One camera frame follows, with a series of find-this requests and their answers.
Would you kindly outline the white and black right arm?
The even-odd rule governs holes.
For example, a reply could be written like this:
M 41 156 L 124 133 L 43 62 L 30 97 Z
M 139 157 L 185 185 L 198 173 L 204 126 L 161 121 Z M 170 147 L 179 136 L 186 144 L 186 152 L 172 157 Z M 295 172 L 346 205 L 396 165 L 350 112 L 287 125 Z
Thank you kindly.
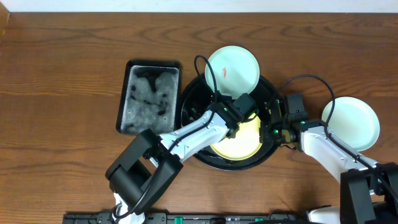
M 353 97 L 329 102 L 322 118 L 309 120 L 302 98 L 290 95 L 266 104 L 274 144 L 292 143 L 314 158 L 340 184 L 339 207 L 308 211 L 301 223 L 397 223 L 397 164 L 381 164 L 362 151 L 377 141 L 373 109 Z

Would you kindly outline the yellow plate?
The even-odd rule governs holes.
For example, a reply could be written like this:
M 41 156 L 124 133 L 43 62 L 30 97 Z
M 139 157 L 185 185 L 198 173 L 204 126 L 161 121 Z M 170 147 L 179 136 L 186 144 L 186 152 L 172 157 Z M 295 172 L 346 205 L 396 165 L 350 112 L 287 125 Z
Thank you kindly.
M 260 141 L 261 120 L 255 114 L 250 117 L 250 122 L 241 123 L 235 138 L 224 138 L 212 144 L 214 152 L 224 159 L 241 161 L 255 155 L 262 146 Z

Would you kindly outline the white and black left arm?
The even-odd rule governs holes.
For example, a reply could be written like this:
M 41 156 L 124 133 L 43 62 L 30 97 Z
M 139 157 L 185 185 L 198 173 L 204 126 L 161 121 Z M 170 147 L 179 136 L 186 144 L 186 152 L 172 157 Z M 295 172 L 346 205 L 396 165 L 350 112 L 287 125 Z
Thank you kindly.
M 151 129 L 139 133 L 105 173 L 116 205 L 116 221 L 143 214 L 161 198 L 183 161 L 224 138 L 232 138 L 239 125 L 257 113 L 257 104 L 248 94 L 237 100 L 214 101 L 196 121 L 169 133 Z

